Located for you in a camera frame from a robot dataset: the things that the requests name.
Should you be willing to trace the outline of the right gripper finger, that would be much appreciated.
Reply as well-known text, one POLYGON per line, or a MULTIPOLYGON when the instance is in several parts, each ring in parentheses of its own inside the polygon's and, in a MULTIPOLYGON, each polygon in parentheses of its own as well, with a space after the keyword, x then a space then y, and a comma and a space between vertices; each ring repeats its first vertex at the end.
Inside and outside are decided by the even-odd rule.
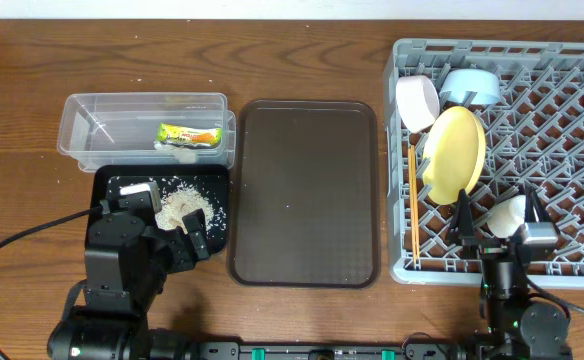
POLYGON ((552 219, 533 187, 525 188, 525 223, 551 223, 552 219))
POLYGON ((451 238, 456 245, 474 245, 475 231, 469 197, 464 189, 458 194, 455 213, 451 221, 451 238))

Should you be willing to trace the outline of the white rice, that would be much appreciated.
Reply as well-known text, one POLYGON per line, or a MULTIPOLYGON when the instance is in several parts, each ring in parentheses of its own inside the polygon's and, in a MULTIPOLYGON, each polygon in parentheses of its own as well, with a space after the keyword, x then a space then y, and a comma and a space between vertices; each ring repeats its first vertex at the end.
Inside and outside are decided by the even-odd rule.
POLYGON ((106 185, 106 195, 118 196, 123 186, 155 181, 159 186, 162 210, 155 215, 163 230, 177 226, 184 229, 182 217, 201 208, 205 214, 207 235, 224 242, 227 236, 228 185, 221 175, 172 176, 112 176, 106 185))

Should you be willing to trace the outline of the small white green cup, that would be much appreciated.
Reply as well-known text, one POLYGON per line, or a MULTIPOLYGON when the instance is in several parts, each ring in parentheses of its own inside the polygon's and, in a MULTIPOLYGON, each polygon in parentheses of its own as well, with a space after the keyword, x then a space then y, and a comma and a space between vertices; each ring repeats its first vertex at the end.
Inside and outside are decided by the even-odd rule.
POLYGON ((494 205, 488 212, 488 229, 497 238, 512 236, 524 222, 525 209, 524 195, 517 195, 494 205))

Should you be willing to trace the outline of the yellow plate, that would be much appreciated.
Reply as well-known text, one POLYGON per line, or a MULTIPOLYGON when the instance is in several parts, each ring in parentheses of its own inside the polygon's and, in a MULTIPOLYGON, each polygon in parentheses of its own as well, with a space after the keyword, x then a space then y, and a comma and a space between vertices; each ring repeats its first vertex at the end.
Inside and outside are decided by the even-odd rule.
POLYGON ((454 106, 444 111, 431 127, 423 148, 429 160, 422 178, 431 187, 428 197, 438 205, 457 201, 459 192, 469 194, 477 184, 486 156, 486 135, 481 120, 470 110, 454 106))

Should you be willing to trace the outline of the white tissue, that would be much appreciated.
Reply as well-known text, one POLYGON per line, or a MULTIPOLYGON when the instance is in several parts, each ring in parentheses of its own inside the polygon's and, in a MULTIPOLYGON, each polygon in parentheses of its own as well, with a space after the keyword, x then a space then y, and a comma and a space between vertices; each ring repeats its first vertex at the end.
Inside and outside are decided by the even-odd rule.
POLYGON ((155 142, 154 148, 157 152, 174 158, 180 164, 194 164, 198 159, 197 152, 187 147, 155 142))

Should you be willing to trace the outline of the green snack wrapper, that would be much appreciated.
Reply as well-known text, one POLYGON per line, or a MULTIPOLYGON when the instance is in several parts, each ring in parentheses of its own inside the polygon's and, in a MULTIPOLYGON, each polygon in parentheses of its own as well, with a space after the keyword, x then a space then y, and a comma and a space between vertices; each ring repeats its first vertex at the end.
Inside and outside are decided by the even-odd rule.
POLYGON ((222 134, 220 127, 193 128, 161 123, 155 142, 176 147, 214 148, 221 142, 222 134))

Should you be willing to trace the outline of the wooden chopstick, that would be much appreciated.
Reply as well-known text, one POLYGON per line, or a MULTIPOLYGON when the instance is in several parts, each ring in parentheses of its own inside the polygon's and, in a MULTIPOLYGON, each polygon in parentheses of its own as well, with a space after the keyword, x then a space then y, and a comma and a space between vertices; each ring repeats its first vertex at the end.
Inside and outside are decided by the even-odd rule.
POLYGON ((411 216, 412 216, 412 250, 415 264, 420 260, 420 243, 419 243, 419 215, 418 215, 418 189, 416 177, 416 153, 415 146, 409 148, 409 175, 410 175, 410 198, 411 198, 411 216))
POLYGON ((416 264, 419 260, 418 245, 418 205, 416 192, 416 167, 415 167, 415 148, 413 145, 408 147, 408 180, 410 196, 410 214, 411 214, 411 236, 412 236, 412 253, 413 261, 416 264))

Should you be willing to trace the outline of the white pink bowl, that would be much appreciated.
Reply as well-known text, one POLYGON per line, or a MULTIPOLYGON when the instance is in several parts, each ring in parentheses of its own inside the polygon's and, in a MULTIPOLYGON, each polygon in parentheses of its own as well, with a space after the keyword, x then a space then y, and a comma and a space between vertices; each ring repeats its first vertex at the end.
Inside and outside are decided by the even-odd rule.
POLYGON ((395 100, 403 125, 418 133, 430 126, 440 114, 438 92, 424 75, 405 76, 397 80, 395 100))

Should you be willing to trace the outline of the blue bowl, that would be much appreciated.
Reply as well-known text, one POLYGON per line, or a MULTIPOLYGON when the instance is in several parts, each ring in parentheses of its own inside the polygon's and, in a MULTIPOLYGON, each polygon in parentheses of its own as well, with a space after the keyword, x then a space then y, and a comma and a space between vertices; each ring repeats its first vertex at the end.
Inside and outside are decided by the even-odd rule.
POLYGON ((499 77, 480 69, 458 69, 451 71, 439 94, 447 101, 463 104, 474 93, 471 105, 493 105, 500 100, 499 77))

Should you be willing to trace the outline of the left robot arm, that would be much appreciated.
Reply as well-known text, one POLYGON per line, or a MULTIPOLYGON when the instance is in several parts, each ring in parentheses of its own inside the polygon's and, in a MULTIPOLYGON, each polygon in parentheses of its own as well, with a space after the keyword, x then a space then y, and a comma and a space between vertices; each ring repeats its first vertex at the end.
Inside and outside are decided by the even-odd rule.
POLYGON ((192 270, 211 255, 205 216, 183 217, 185 229, 162 230, 146 211, 105 214, 88 230, 87 279, 66 301, 49 337, 52 359, 196 359, 183 335, 151 330, 147 313, 167 276, 192 270))

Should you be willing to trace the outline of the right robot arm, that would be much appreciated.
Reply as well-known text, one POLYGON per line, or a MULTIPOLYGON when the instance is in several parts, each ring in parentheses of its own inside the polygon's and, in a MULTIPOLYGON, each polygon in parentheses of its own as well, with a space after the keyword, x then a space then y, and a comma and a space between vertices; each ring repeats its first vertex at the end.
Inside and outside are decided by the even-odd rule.
POLYGON ((479 311, 486 334, 472 335, 449 352, 451 359, 571 359, 570 311, 541 291, 531 292, 527 271, 558 242, 556 226, 532 188, 525 192, 524 222, 504 239, 479 238, 470 200, 460 190, 446 241, 481 262, 479 311))

